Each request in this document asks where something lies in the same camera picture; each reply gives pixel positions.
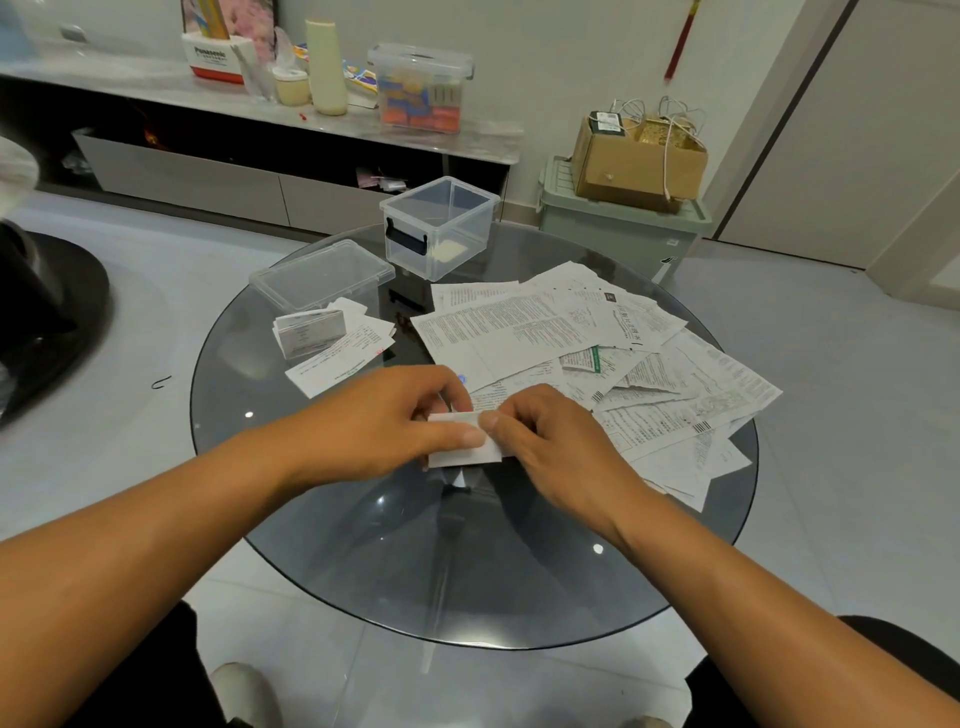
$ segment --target small cardboard box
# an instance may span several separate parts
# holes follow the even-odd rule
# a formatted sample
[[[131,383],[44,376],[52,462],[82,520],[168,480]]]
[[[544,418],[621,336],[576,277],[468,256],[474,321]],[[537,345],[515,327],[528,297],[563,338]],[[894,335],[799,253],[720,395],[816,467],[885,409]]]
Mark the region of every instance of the small cardboard box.
[[[608,120],[613,123],[604,123],[608,116],[616,117]],[[635,128],[624,130],[618,114],[588,114],[580,126],[572,159],[577,195],[619,205],[663,208],[666,202],[663,153],[666,150],[670,197],[696,200],[707,168],[707,149],[679,124],[670,130],[667,149],[663,142],[668,127],[667,121],[647,119]]]

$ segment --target green plastic storage bin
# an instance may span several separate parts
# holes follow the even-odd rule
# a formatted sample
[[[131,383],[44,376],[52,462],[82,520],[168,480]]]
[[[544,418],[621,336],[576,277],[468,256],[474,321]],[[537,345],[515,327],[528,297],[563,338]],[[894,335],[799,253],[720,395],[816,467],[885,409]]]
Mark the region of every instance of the green plastic storage bin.
[[[565,237],[612,258],[663,284],[673,275],[697,235],[713,223],[697,200],[680,212],[665,212],[595,202],[577,197],[570,161],[559,155],[540,173],[540,229]]]

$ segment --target white door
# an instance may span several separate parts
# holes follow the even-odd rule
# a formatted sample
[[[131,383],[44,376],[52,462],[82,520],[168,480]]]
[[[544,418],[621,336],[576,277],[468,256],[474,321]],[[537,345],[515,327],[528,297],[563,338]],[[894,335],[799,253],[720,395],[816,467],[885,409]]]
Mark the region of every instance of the white door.
[[[960,169],[960,0],[860,0],[718,239],[866,268]]]

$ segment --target floor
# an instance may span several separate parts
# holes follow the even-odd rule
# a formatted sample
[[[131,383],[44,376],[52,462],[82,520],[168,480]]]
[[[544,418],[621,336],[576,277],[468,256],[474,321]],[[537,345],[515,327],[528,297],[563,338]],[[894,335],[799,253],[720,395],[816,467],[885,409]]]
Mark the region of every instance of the floor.
[[[82,368],[0,430],[0,538],[190,457],[207,331],[251,271],[296,247],[39,193],[14,219],[96,254],[115,313]],[[784,391],[758,419],[737,546],[832,612],[895,621],[960,658],[960,313],[889,299],[859,272],[710,242],[671,287]],[[260,667],[289,728],[616,728],[644,714],[680,726],[683,678],[703,656],[672,611],[548,652],[431,650],[307,597],[244,543],[187,600],[207,666]]]

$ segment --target black pants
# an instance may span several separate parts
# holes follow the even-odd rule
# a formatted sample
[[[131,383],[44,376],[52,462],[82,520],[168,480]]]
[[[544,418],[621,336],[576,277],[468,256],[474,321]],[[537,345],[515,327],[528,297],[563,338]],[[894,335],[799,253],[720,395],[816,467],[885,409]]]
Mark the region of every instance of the black pants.
[[[960,665],[932,644],[881,619],[841,619],[960,700]],[[684,728],[756,726],[710,658],[690,673],[686,683],[692,694],[693,710]],[[193,610],[184,602],[177,605],[65,725],[69,728],[223,728],[228,725],[197,653],[197,615]]]

